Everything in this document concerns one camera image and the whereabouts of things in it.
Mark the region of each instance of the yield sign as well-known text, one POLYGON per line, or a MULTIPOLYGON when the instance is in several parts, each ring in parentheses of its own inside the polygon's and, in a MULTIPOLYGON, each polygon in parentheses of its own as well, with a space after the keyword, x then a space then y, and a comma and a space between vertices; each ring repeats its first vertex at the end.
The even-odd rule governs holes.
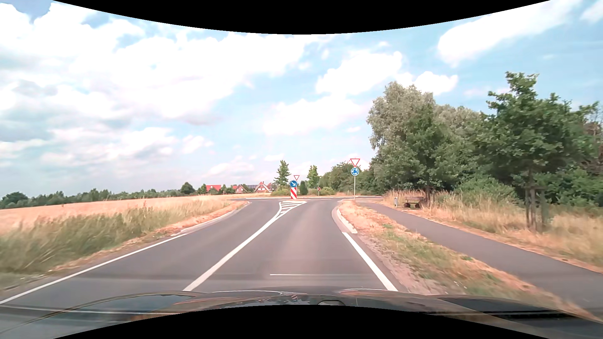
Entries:
POLYGON ((350 161, 352 162, 352 165, 354 165, 354 167, 358 167, 358 162, 360 162, 360 159, 351 158, 350 161))

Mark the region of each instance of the solid white line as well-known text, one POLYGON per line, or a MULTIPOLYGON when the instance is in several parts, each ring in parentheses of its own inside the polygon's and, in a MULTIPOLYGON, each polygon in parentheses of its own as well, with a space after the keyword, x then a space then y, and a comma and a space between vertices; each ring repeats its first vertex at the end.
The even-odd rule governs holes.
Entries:
POLYGON ((31 290, 27 290, 27 291, 25 291, 25 292, 23 292, 23 293, 19 293, 19 294, 15 295, 15 296, 12 296, 12 297, 6 298, 6 299, 4 299, 4 300, 0 300, 0 305, 1 305, 1 304, 3 304, 3 303, 7 303, 7 302, 9 302, 9 301, 11 301, 11 300, 17 299, 18 297, 22 297, 22 296, 24 296, 24 295, 26 295, 26 294, 29 294, 29 293, 35 292, 35 291, 37 291, 37 290, 41 290, 42 288, 48 287, 48 286, 50 286, 50 285, 54 285, 54 284, 59 283, 59 282, 61 282, 61 281, 67 280, 67 279, 69 279, 69 278, 73 278, 73 277, 75 277, 75 276, 79 276, 79 275, 80 275, 80 274, 82 274, 82 273, 86 273, 86 272, 88 272, 88 271, 92 271, 92 270, 94 270, 95 268, 99 268, 99 267, 101 267, 101 266, 105 266, 105 265, 110 264, 110 263, 112 263, 112 262, 114 262, 114 261, 117 261, 117 260, 123 259, 123 258, 125 258, 125 257, 127 257, 127 256, 131 256, 131 255, 136 254, 136 253, 138 253, 138 252, 142 252, 142 251, 144 251, 144 250, 150 249, 151 247, 155 247, 155 246, 157 246, 157 245, 161 245, 161 244, 163 244, 163 243, 165 243, 165 242, 172 241, 172 240, 174 240, 174 239, 177 239, 177 238, 179 238, 179 237, 181 237, 181 236, 185 236, 185 235, 187 235, 187 234, 190 234, 190 233, 185 233, 185 234, 181 234, 181 235, 174 236, 174 237, 172 237, 172 238, 168 238, 168 239, 166 239, 166 240, 164 240, 164 241, 162 241, 162 242, 158 242, 157 244, 153 244, 153 245, 147 246, 147 247, 145 247, 145 248, 143 248, 143 249, 136 250, 136 251, 131 252, 131 253, 128 253, 128 254, 126 254, 126 255, 122 255, 122 256, 120 256, 120 257, 118 257, 118 258, 111 259, 111 260, 109 260, 109 261, 106 261, 106 262, 100 263, 100 264, 98 264, 98 265, 96 265, 96 266, 93 266, 93 267, 87 268, 87 269, 85 269, 85 270, 83 270, 83 271, 76 272, 76 273, 74 273, 74 274, 72 274, 72 275, 69 275, 69 276, 66 276, 66 277, 63 277, 63 278, 60 278, 60 279, 57 279, 57 280, 51 281, 51 282, 49 282, 49 283, 47 283, 47 284, 44 284, 44 285, 41 285, 41 286, 38 286, 38 287, 32 288, 31 290))
POLYGON ((202 223, 200 223, 200 224, 196 224, 195 226, 187 227, 187 228, 185 228, 185 229, 183 229, 183 230, 181 231, 181 232, 184 232, 185 230, 190 230, 190 229, 192 229, 192 231, 190 231, 190 232, 181 233, 181 234, 178 234, 178 235, 171 235, 171 236, 170 236, 171 238, 168 238, 168 239, 166 239, 166 240, 164 240, 164 241, 158 242, 157 244, 153 244, 153 245, 150 245, 150 246, 146 246, 146 247, 144 247, 144 248, 142 248, 142 249, 139 249, 139 250, 136 250, 136 251, 134 251, 134 252, 130 252, 130 253, 124 254, 124 255, 122 255, 122 256, 120 256, 120 257, 117 257, 117 258, 115 258, 115 259, 111 259, 111 260, 109 260, 109 261, 102 262, 102 263, 100 263, 100 264, 98 264, 98 265, 96 265, 96 266, 93 266, 93 267, 87 268, 87 269, 85 269, 85 270, 82 270, 82 271, 76 272, 76 273, 74 273, 74 274, 71 274, 71 275, 69 275, 69 276, 62 277, 62 278, 60 278, 60 279, 57 279, 57 280, 54 280, 54 281, 48 282, 47 284, 40 285, 40 286, 38 286, 38 287, 32 288, 31 290, 27 290, 27 291, 25 291, 25 292, 23 292, 23 293, 19 293, 19 294, 15 295, 15 296, 12 296, 12 297, 6 298, 6 299, 4 299, 4 300, 0 300, 0 305, 2 305, 3 303, 7 303, 7 302, 9 302, 9 301, 12 301, 12 300, 14 300, 14 299, 17 299, 17 298, 19 298, 19 297, 25 296, 25 295, 27 295, 27 294, 29 294, 29 293, 32 293, 32 292, 35 292, 35 291, 41 290, 42 288, 45 288, 45 287, 48 287, 48 286, 51 286, 51 285, 57 284, 57 283, 59 283, 59 282, 61 282, 61 281, 65 281, 65 280, 70 279, 70 278, 73 278, 73 277, 75 277, 75 276, 79 276, 80 274, 83 274, 83 273, 86 273, 86 272, 92 271, 92 270, 94 270, 94 269, 96 269, 96 268, 99 268, 99 267, 101 267, 101 266, 105 266, 105 265, 110 264, 110 263, 112 263, 112 262, 114 262, 114 261, 117 261, 117 260, 120 260, 120 259, 124 259, 124 258, 126 258, 126 257, 128 257, 128 256, 133 255, 133 254, 137 254, 137 253, 139 253, 139 252, 142 252, 142 251, 144 251, 144 250, 148 250, 148 249, 150 249, 150 248, 152 248, 152 247, 155 247, 155 246, 161 245, 161 244, 166 243, 166 242, 168 242, 168 241, 172 241, 172 240, 177 239, 177 238, 179 238, 179 237, 181 237, 181 236, 185 236, 185 235, 187 235, 187 234, 191 234, 193 231, 198 230, 200 225, 207 224, 207 223, 214 223, 214 222, 216 222, 216 221, 218 221, 218 220, 220 220, 220 219, 225 218, 227 215, 230 215, 230 214, 234 213, 235 211, 238 211, 238 210, 237 210, 237 209, 232 210, 232 211, 230 211, 230 212, 228 212, 228 213, 226 213, 226 214, 224 214, 224 215, 221 215, 221 216, 220 216, 220 217, 218 217, 218 218, 214 218, 214 219, 212 219, 212 220, 207 220, 207 221, 204 221, 204 222, 202 222, 202 223))
POLYGON ((383 274, 383 272, 381 272, 379 267, 377 267, 377 265, 375 265, 375 263, 371 260, 371 258, 369 258, 368 255, 366 253, 364 253, 364 251, 360 248, 360 246, 358 246, 356 241, 354 241, 354 239, 352 239, 352 237, 348 233, 345 233, 345 232, 342 232, 342 233, 350 241, 350 243, 352 244, 354 249, 358 252, 358 254, 360 254, 360 256, 368 264, 368 266, 371 268, 371 270, 373 270, 373 272, 375 273, 377 278, 379 278, 379 280, 381 280, 381 283, 385 286, 385 288, 387 288, 390 291, 397 291, 397 289, 394 287, 394 285, 391 283, 391 281, 389 279, 387 279, 385 274, 383 274))
POLYGON ((290 211, 290 209, 289 209, 288 211, 281 213, 282 209, 283 209, 283 206, 279 203, 279 211, 276 212, 276 214, 272 217, 272 219, 268 220, 268 222, 265 223, 264 226, 262 226, 262 228, 257 230, 256 233, 252 234, 249 238, 247 238, 247 240, 243 241, 234 250, 230 251, 230 253, 228 253, 222 259, 220 259, 220 261, 218 261, 214 266, 212 266, 210 269, 208 269, 200 277, 196 278, 195 281, 191 282, 187 287, 185 287, 183 289, 183 291, 192 291, 195 288, 197 288, 205 280, 207 280, 207 278, 209 278, 212 274, 214 274, 214 272, 216 272, 220 267, 222 267, 222 265, 224 265, 228 260, 230 260, 230 258, 232 258, 235 254, 237 254, 237 252, 239 252, 243 247, 245 247, 247 244, 249 244, 251 242, 251 240, 254 240, 258 235, 260 235, 260 233, 262 233, 265 229, 267 229, 268 226, 272 225, 273 222, 277 221, 280 217, 282 217, 283 215, 285 215, 287 212, 290 211))

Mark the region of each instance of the wooden bench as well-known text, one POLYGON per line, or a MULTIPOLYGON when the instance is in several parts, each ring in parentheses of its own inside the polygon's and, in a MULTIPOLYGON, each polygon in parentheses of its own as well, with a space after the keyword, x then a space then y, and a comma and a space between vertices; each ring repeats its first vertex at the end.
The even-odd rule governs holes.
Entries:
POLYGON ((404 207, 410 208, 411 204, 414 204, 416 208, 421 208, 421 204, 425 201, 424 197, 403 197, 400 199, 404 201, 404 207))

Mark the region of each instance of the house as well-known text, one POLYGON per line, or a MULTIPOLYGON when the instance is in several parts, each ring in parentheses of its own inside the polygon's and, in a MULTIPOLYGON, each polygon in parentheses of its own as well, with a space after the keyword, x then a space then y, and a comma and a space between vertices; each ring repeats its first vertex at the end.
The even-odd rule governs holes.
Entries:
POLYGON ((266 192, 271 192, 270 188, 268 188, 268 186, 266 184, 264 184, 264 182, 260 182, 259 184, 257 184, 257 187, 253 190, 254 193, 266 193, 266 192))
POLYGON ((235 190, 235 193, 248 193, 247 190, 243 187, 243 184, 232 185, 232 188, 235 190))
POLYGON ((216 191, 219 191, 222 188, 222 185, 206 185, 207 187, 207 191, 209 192, 210 189, 215 188, 216 191))

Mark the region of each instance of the black car hood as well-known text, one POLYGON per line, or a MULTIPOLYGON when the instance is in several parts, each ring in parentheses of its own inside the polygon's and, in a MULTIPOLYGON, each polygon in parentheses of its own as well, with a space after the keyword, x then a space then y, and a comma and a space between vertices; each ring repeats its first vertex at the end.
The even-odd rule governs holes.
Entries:
POLYGON ((393 309, 452 317, 551 339, 603 338, 602 322, 514 300, 448 294, 424 296, 362 288, 300 286, 213 293, 165 291, 132 294, 52 312, 25 324, 0 331, 0 337, 17 338, 25 335, 34 338, 37 337, 35 334, 38 332, 49 335, 49 331, 52 332, 56 328, 75 326, 75 329, 69 333, 54 336, 58 337, 165 315, 268 305, 334 305, 393 309))

